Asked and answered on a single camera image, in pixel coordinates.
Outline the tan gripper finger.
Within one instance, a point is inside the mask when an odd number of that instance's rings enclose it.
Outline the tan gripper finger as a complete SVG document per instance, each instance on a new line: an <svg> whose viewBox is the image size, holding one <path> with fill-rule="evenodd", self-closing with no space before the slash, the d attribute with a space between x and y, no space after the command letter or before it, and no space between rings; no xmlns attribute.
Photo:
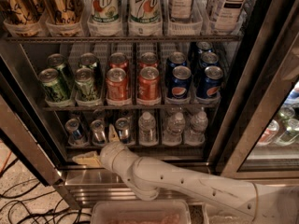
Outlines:
<svg viewBox="0 0 299 224"><path fill-rule="evenodd" d="M115 127L112 124L109 125L108 141L110 143L112 143L112 142L119 142L120 141L120 138L119 138L119 136L118 136L118 134L117 134L117 132L115 130Z"/></svg>
<svg viewBox="0 0 299 224"><path fill-rule="evenodd" d="M77 164L86 165L92 168L102 167L102 163L99 161L99 155L96 151L76 155L72 158L72 161L74 161Z"/></svg>

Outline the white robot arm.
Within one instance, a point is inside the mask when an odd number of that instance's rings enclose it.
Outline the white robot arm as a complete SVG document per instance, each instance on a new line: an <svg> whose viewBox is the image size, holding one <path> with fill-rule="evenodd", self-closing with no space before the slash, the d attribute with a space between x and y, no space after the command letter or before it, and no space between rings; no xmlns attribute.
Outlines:
<svg viewBox="0 0 299 224"><path fill-rule="evenodd" d="M156 199L161 189L171 189L252 224L299 222L297 187L272 187L180 168L152 157L140 157L116 140L99 152L77 155L73 161L117 174L143 201Z"/></svg>

